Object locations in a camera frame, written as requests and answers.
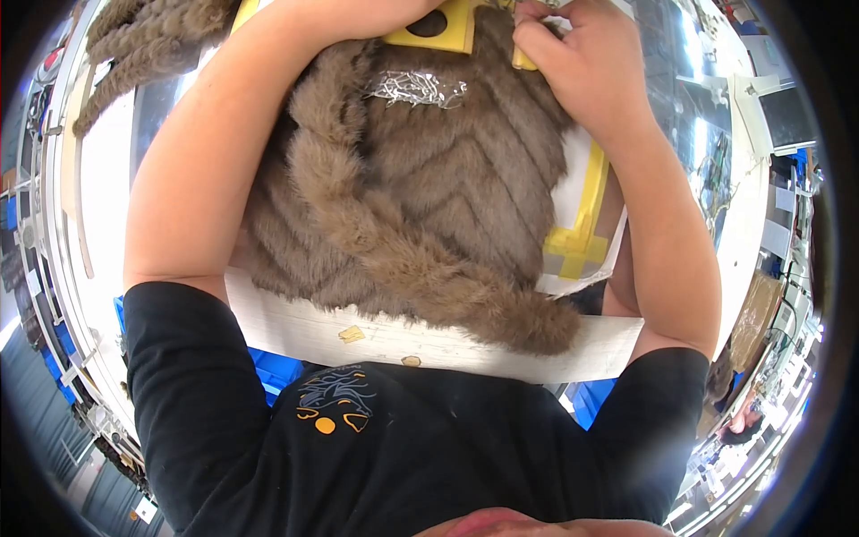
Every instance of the circular hole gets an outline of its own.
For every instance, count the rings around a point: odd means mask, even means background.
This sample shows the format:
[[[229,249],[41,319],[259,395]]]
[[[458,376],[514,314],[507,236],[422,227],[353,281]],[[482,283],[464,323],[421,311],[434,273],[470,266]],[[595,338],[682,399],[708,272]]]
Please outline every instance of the circular hole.
[[[438,9],[430,11],[423,19],[413,22],[405,29],[417,37],[436,37],[448,27],[448,18]]]

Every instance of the brown faux fur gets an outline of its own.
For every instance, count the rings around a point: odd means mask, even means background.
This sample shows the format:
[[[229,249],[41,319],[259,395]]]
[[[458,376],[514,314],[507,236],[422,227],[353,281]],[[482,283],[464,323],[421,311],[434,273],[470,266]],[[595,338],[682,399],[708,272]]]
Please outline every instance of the brown faux fur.
[[[569,348],[578,314],[533,287],[570,120],[539,73],[510,67],[509,13],[478,9],[475,26],[470,56],[372,40],[317,57],[248,200],[255,284],[463,326],[518,351]],[[382,70],[468,89],[454,109],[387,107],[364,97]]]
[[[91,64],[113,67],[71,130],[82,137],[101,113],[136,86],[192,69],[188,52],[225,28],[237,0],[112,0],[88,31]]]

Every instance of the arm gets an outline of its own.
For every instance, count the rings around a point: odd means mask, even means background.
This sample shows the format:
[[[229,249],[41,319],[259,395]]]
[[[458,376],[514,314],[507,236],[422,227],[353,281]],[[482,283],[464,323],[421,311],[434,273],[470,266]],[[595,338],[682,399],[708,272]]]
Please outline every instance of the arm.
[[[516,44],[540,68],[558,101],[606,152],[629,214],[637,303],[611,282],[606,300],[644,328],[632,359],[681,346],[711,358],[721,318],[716,253],[685,173],[650,111],[635,23],[607,0],[576,0],[559,12],[563,40],[536,21],[536,3],[517,6]]]
[[[178,282],[226,302],[223,274],[289,87],[326,46],[383,35],[439,3],[277,0],[246,22],[170,113],[137,172],[125,288]]]

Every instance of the black t-shirt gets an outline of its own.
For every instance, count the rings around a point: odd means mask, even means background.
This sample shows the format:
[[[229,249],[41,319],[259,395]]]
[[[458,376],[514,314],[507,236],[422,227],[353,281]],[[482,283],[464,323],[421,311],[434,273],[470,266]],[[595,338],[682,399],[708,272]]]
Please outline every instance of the black t-shirt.
[[[407,536],[494,506],[662,523],[708,369],[640,357],[588,431],[540,386],[379,363],[306,373],[270,409],[223,302],[149,283],[124,306],[146,472],[189,535]]]

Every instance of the silver foil tape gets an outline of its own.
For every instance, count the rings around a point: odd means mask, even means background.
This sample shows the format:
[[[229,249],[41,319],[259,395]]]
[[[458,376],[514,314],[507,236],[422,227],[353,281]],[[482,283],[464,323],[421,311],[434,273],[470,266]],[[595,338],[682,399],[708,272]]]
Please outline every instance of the silver foil tape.
[[[462,104],[465,82],[444,81],[422,71],[384,70],[369,84],[368,97],[387,99],[390,107],[397,101],[416,105],[436,105],[445,110]]]

